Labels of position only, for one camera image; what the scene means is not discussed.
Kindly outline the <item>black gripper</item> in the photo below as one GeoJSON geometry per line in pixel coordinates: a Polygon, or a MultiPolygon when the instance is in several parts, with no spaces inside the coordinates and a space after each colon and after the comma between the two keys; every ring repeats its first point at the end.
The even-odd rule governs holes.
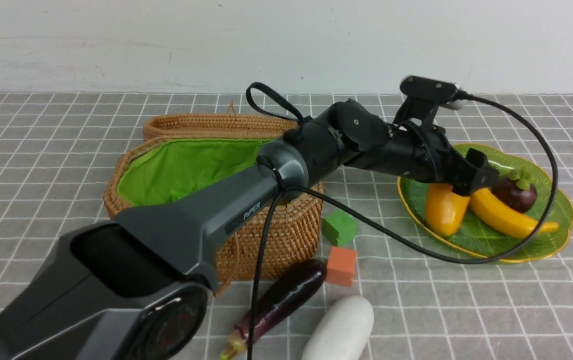
{"type": "Polygon", "coordinates": [[[454,193],[463,197],[490,188],[499,180],[499,171],[490,165],[485,153],[469,148],[465,156],[461,155],[441,126],[421,130],[413,125],[409,130],[393,130],[390,125],[388,130],[389,138],[384,145],[354,158],[356,169],[421,183],[454,184],[454,193]]]}

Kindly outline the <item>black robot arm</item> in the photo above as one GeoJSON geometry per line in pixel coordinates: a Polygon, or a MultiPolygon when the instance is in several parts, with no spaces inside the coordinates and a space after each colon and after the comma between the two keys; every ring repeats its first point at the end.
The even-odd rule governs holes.
{"type": "Polygon", "coordinates": [[[122,210],[68,232],[0,312],[0,360],[167,360],[204,320],[219,286],[216,253],[280,191],[297,198],[339,166],[447,183],[460,196],[499,178],[485,153],[460,154],[433,125],[412,122],[408,99],[395,129],[354,100],[261,147],[245,170],[184,198],[122,210]]]}

